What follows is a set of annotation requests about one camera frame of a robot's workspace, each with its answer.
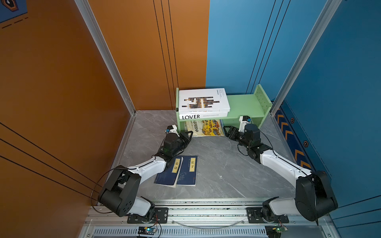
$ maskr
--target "chevron pattern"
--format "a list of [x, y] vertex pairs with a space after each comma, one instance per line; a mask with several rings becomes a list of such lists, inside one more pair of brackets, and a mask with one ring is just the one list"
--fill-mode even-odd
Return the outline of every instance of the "chevron pattern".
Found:
[[309, 158], [307, 158], [306, 152], [303, 149], [301, 142], [296, 137], [292, 126], [290, 126], [291, 123], [286, 118], [282, 108], [278, 109], [275, 118], [277, 119], [280, 130], [282, 131], [290, 150], [295, 154], [296, 163], [301, 167], [313, 170]]

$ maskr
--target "ventilation grille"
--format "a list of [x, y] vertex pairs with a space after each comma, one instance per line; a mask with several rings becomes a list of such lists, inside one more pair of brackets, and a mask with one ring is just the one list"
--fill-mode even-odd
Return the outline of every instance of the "ventilation grille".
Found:
[[267, 237], [264, 227], [256, 228], [230, 228], [230, 229], [184, 229], [184, 228], [163, 228], [160, 237]]
[[97, 227], [94, 230], [94, 236], [132, 236], [136, 237], [136, 227]]
[[[138, 227], [96, 227], [93, 235], [98, 236], [126, 236], [136, 237]], [[160, 238], [180, 237], [268, 237], [264, 226], [233, 227], [230, 229], [187, 229], [163, 226]]]

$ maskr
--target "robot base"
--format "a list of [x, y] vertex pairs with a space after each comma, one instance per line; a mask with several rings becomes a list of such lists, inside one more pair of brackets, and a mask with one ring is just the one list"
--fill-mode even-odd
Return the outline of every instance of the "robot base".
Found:
[[[155, 208], [154, 214], [157, 215], [157, 220], [160, 224], [167, 223], [168, 208]], [[146, 218], [137, 214], [130, 214], [127, 220], [128, 224], [154, 224], [155, 222], [156, 221], [153, 219], [151, 221], [147, 221]]]
[[[247, 219], [249, 220], [249, 223], [268, 223], [268, 224], [274, 223], [274, 224], [278, 224], [278, 220], [266, 221], [263, 218], [263, 214], [262, 214], [263, 208], [264, 207], [262, 207], [262, 206], [246, 208]], [[281, 223], [286, 224], [289, 222], [288, 217], [286, 215], [281, 215], [278, 217], [279, 217], [279, 220]]]

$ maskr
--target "book spine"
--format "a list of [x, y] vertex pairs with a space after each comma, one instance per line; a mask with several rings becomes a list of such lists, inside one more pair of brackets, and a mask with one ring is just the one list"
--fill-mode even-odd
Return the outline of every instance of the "book spine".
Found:
[[227, 112], [216, 112], [216, 113], [190, 113], [185, 115], [179, 115], [180, 120], [199, 120], [206, 118], [216, 118], [216, 117], [227, 117]]
[[179, 115], [185, 114], [197, 114], [197, 113], [221, 113], [221, 112], [229, 112], [229, 109], [212, 109], [212, 110], [201, 110], [201, 111], [179, 111]]

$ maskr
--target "orange wall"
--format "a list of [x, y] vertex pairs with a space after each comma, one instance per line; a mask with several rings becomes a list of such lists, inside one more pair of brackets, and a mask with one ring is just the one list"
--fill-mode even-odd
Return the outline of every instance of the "orange wall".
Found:
[[176, 87], [205, 87], [209, 1], [89, 2], [137, 110], [174, 109]]
[[[97, 181], [114, 159], [128, 110], [72, 0], [27, 2], [0, 28], [0, 122]], [[0, 125], [0, 138], [94, 183]], [[90, 196], [91, 189], [0, 141], [0, 155]], [[90, 199], [0, 158], [0, 237], [77, 237]]]

